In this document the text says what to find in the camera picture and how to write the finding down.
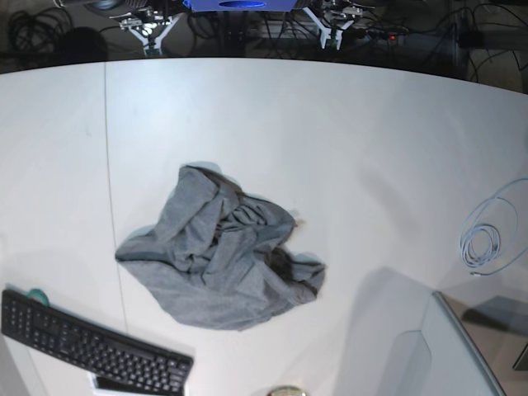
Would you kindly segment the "grey t-shirt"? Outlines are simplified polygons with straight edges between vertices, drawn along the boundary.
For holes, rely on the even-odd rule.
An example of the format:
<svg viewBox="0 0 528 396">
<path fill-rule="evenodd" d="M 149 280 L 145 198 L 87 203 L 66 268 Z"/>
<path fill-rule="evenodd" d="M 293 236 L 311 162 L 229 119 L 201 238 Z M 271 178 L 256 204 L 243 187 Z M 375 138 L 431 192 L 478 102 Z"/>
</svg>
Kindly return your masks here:
<svg viewBox="0 0 528 396">
<path fill-rule="evenodd" d="M 178 323 L 242 331 L 317 299 L 325 266 L 285 249 L 295 226 L 280 206 L 185 166 L 158 222 L 115 259 Z"/>
</svg>

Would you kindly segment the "round brass object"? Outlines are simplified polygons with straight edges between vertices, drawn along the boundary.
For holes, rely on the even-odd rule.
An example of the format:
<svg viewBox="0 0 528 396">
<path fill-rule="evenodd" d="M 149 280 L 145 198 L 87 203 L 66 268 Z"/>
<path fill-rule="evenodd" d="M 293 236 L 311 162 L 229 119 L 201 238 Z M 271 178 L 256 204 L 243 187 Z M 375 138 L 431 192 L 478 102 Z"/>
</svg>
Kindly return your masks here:
<svg viewBox="0 0 528 396">
<path fill-rule="evenodd" d="M 272 388 L 266 396 L 307 396 L 308 394 L 300 387 L 294 385 L 280 385 Z"/>
</svg>

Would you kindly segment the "black power strip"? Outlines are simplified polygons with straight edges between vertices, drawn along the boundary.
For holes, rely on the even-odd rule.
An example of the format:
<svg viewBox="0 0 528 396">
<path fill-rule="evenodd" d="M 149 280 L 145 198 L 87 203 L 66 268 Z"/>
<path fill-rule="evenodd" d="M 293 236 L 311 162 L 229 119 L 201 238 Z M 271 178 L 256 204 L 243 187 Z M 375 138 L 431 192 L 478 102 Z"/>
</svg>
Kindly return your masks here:
<svg viewBox="0 0 528 396">
<path fill-rule="evenodd" d="M 365 29 L 365 34 L 370 40 L 376 42 L 390 45 L 401 45 L 409 35 L 409 32 L 405 30 L 385 31 L 379 28 L 370 27 Z"/>
</svg>

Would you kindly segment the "blue box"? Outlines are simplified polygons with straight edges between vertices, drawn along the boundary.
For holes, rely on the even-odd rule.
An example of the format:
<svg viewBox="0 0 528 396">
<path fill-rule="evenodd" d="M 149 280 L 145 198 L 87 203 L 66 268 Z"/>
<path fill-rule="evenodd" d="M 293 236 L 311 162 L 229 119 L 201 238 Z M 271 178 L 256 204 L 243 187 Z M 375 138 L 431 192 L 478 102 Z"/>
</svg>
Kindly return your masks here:
<svg viewBox="0 0 528 396">
<path fill-rule="evenodd" d="M 269 11 L 289 12 L 297 2 L 295 0 L 188 0 L 183 4 L 194 12 L 220 11 Z"/>
</svg>

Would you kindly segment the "black computer keyboard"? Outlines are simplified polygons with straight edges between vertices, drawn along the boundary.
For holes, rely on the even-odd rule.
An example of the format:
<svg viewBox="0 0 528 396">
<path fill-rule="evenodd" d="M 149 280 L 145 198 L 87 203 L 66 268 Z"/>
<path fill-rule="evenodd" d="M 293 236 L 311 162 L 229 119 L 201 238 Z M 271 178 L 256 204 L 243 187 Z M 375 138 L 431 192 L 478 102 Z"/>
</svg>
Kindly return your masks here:
<svg viewBox="0 0 528 396">
<path fill-rule="evenodd" d="M 1 331 L 27 347 L 136 393 L 183 395 L 192 357 L 141 342 L 44 305 L 2 292 Z"/>
</svg>

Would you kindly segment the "green tape roll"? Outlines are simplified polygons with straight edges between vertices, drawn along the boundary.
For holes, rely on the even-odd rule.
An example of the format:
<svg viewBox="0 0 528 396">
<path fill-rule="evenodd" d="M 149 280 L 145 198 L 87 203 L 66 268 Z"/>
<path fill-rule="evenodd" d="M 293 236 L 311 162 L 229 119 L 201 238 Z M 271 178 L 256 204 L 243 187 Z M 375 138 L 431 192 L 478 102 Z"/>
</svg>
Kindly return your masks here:
<svg viewBox="0 0 528 396">
<path fill-rule="evenodd" d="M 35 301 L 36 303 L 42 304 L 44 306 L 49 306 L 50 301 L 47 295 L 43 290 L 40 289 L 32 289 L 30 290 L 26 297 L 32 301 Z"/>
</svg>

